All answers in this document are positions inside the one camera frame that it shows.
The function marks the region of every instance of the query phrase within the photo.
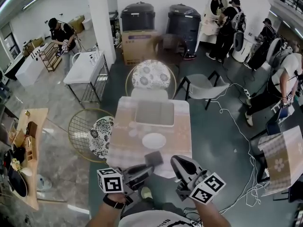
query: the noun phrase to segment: gold wire chair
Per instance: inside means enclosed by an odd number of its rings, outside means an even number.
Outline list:
[[[125,81],[125,92],[126,92],[126,96],[130,96],[132,94],[132,91],[134,89],[134,85],[132,83],[132,77],[133,77],[133,73],[134,70],[136,69],[135,66],[127,75],[126,81]],[[174,73],[172,72],[172,70],[166,66],[167,69],[169,70],[170,73],[170,84],[168,86],[168,88],[166,88],[165,90],[167,91],[167,94],[169,96],[169,99],[173,99],[177,90],[177,82],[176,82],[176,78]]]
[[[77,112],[70,121],[68,127],[68,138],[74,149],[85,159],[105,163],[106,159],[100,159],[95,156],[89,149],[87,139],[88,132],[93,127],[94,123],[105,116],[112,116],[111,113],[99,108],[86,108]]]

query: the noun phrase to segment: floor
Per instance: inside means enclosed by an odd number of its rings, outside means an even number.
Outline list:
[[[79,34],[85,48],[91,48],[96,39],[93,31],[84,31]],[[228,58],[224,64],[209,60],[205,56],[209,45],[201,44],[197,51],[197,58],[193,61],[184,61],[181,66],[180,78],[184,75],[203,73],[210,75],[216,70],[225,81],[239,83],[252,94],[257,91],[267,78],[263,69],[258,70],[255,81],[251,71]],[[125,66],[120,51],[117,51],[117,60],[111,67],[110,77],[102,99],[101,108],[113,115],[116,113],[118,100],[125,96],[125,80],[132,67]],[[96,170],[107,167],[105,164],[91,163],[78,156],[70,147],[66,130],[69,120],[81,106],[73,98],[63,82],[63,68],[58,67],[55,72],[45,70],[33,86],[23,88],[18,82],[10,81],[8,86],[13,90],[13,97],[6,106],[19,115],[21,109],[48,107],[49,115],[44,128],[44,138],[41,144],[41,158],[39,161],[40,173],[53,183],[53,190],[40,193],[39,198],[66,200],[68,204],[90,210],[94,216],[98,206],[102,203],[103,193],[97,183]],[[176,99],[184,100],[185,92],[181,91]],[[226,96],[219,99],[222,107],[230,110],[242,133],[248,138],[263,130],[266,121],[272,113],[269,109],[254,115],[254,127],[249,128],[244,121],[243,113],[246,108],[239,101],[244,101],[244,94],[232,86]],[[203,101],[190,99],[191,131],[193,158],[203,168],[208,168],[222,177],[227,185],[214,199],[219,210],[233,204],[247,183],[252,166],[247,154],[249,146],[240,135],[228,112],[219,112],[217,104],[210,104],[207,112]],[[292,128],[300,121],[302,113],[296,107],[294,115],[283,123],[283,129]],[[177,207],[192,207],[190,200],[181,202],[175,193],[177,183],[153,175],[146,183],[152,190],[155,202],[172,202]],[[296,203],[287,201],[273,201],[273,196],[260,197],[261,204],[253,208],[245,205],[245,198],[241,199],[226,214],[226,218],[233,227],[254,226],[290,226]],[[249,197],[250,204],[254,199]],[[13,198],[6,201],[6,206],[0,204],[0,212],[9,216],[9,220],[16,227],[28,226],[24,223],[28,215],[31,226],[69,227],[85,226],[89,215],[78,213],[67,208],[66,205],[39,204],[40,210],[34,211],[23,202]]]

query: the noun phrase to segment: black shirt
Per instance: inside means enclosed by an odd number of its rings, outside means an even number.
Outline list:
[[[69,40],[70,37],[74,34],[73,30],[68,24],[63,25],[64,31],[61,29],[61,27],[58,30],[54,30],[52,32],[52,40],[57,40],[59,42],[63,42],[64,40]],[[69,50],[72,50],[76,46],[76,43],[74,40],[72,40],[71,45],[69,47]]]
[[[210,10],[212,11],[213,14],[217,15],[217,10],[218,8],[223,8],[223,4],[221,0],[212,0],[212,2],[210,3]]]
[[[226,10],[224,10],[223,14],[227,17],[227,19],[223,27],[220,29],[220,32],[223,35],[234,34],[236,32],[232,28],[230,21],[232,21],[233,17],[235,17],[239,12],[241,12],[240,7],[228,7]]]
[[[263,44],[265,43],[266,45],[270,45],[270,43],[275,39],[276,37],[276,31],[273,29],[272,26],[264,26],[261,33],[260,33],[264,40]]]

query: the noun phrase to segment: backpack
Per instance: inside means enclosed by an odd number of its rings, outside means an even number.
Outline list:
[[[231,25],[232,28],[238,32],[244,32],[245,28],[246,28],[246,21],[245,21],[245,15],[243,13],[243,11],[239,11],[239,9],[237,7],[233,7],[236,11],[237,14],[233,17],[233,19],[231,20]]]

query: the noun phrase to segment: ceiling light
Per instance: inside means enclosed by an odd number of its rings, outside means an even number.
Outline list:
[[[285,23],[290,28],[290,26],[284,20],[283,20],[283,23]]]
[[[4,3],[2,3],[1,7],[0,7],[0,13],[2,12],[2,10],[6,7],[6,5],[8,5],[8,3],[10,2],[11,0],[5,0]]]
[[[299,30],[297,30],[296,28],[295,28],[295,30],[297,31],[297,33],[301,36],[301,38],[303,39],[303,35],[299,32]]]
[[[275,13],[273,13],[272,11],[269,11],[269,12],[271,12],[273,15],[275,15],[276,17],[278,17]]]
[[[32,0],[29,4],[27,4],[23,9],[26,9],[29,5],[31,5],[32,3],[36,2],[37,0]]]

